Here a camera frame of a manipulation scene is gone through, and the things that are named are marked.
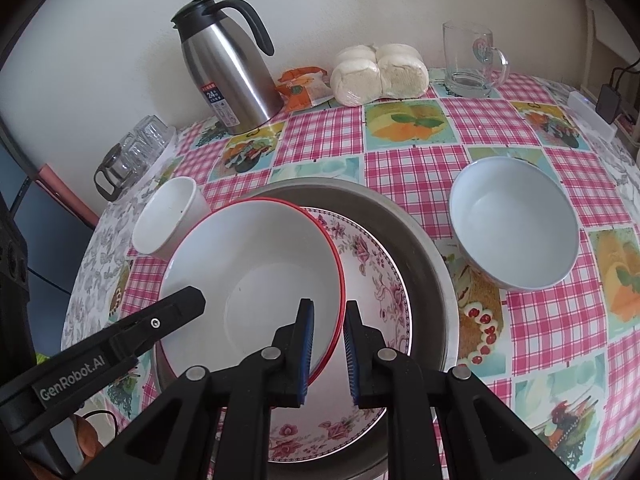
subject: wall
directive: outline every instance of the wall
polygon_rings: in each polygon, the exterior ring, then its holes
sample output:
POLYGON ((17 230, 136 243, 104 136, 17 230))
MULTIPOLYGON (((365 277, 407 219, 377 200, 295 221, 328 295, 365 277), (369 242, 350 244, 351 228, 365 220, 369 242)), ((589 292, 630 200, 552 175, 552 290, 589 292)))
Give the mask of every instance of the wall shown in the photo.
MULTIPOLYGON (((185 126, 209 114, 170 23, 187 1, 47 0, 0 72, 0 114, 26 155, 38 167, 48 162, 98 213, 95 167, 140 118, 185 126)), ((412 44, 428 66, 442 66, 441 24, 459 19, 493 29, 515 71, 580 79, 583 0, 247 1, 273 39, 274 76, 331 68, 338 50, 371 42, 412 44)))

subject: silver bolt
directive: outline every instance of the silver bolt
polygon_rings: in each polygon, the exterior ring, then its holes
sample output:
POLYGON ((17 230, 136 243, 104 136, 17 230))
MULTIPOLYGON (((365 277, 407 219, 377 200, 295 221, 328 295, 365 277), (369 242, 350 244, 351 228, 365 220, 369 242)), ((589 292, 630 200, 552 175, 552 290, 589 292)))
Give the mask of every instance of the silver bolt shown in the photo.
POLYGON ((262 352, 260 352, 260 355, 262 357, 264 357, 265 359, 277 359, 278 357, 280 357, 280 349, 276 348, 275 346, 267 346, 267 348, 263 348, 262 352))
POLYGON ((396 351, 393 348, 381 348, 378 350, 378 357, 383 361, 393 361, 396 358, 396 351))
POLYGON ((471 377, 471 370, 469 370, 469 367, 465 365, 454 366, 452 373, 453 376, 460 381, 466 381, 469 377, 471 377))
POLYGON ((187 379, 190 381, 199 381, 207 374, 202 366, 192 366, 187 370, 187 379))

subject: power adapter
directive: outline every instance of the power adapter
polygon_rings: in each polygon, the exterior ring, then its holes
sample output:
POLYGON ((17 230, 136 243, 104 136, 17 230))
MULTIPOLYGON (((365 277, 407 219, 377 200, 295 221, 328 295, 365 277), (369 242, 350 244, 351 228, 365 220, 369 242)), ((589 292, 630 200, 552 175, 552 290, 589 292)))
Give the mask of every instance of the power adapter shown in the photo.
POLYGON ((622 97, 620 93, 613 88, 612 85, 602 85, 598 103, 596 104, 596 112, 602 117, 607 124, 611 124, 620 114, 622 107, 622 97))

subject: tablecloth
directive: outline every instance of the tablecloth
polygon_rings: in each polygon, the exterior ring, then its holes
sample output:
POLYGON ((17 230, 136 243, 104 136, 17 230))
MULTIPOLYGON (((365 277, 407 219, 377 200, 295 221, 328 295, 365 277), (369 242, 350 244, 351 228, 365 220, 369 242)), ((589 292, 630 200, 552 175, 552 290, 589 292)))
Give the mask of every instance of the tablecloth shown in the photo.
MULTIPOLYGON (((279 114, 242 136, 229 136, 216 118, 183 130, 162 171, 100 218, 70 300, 63 348, 157 298, 166 264, 136 254, 130 235, 168 178, 193 177, 212 208, 275 180, 343 178, 394 200, 435 241, 459 298, 459 362, 581 479, 609 478, 640 438, 640 171, 619 142, 603 142, 566 108, 566 85, 513 74, 490 98, 467 99, 448 93, 441 70, 430 75, 417 100, 356 108, 331 100, 279 114), (447 200, 455 177, 494 155, 535 164, 574 206, 580 253, 553 288, 497 290, 465 265, 451 239, 447 200), (491 311, 488 331, 471 312, 477 301, 491 311)), ((156 395, 144 354, 95 400, 124 426, 156 395)))

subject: stainless steel bowl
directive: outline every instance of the stainless steel bowl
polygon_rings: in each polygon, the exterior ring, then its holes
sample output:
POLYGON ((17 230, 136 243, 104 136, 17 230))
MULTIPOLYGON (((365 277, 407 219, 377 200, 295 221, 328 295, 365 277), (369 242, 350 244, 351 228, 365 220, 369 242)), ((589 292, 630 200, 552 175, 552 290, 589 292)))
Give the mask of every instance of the stainless steel bowl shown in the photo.
MULTIPOLYGON (((448 370, 458 357, 458 303, 440 253, 416 221, 388 198, 334 178, 296 178, 260 187, 244 198, 268 196, 334 211, 362 225, 398 266, 412 310, 411 356, 448 370)), ((173 379, 162 352, 154 352, 157 386, 173 379)), ((386 415, 363 437, 331 455, 298 463, 270 462, 271 480, 372 479, 386 471, 386 415)))

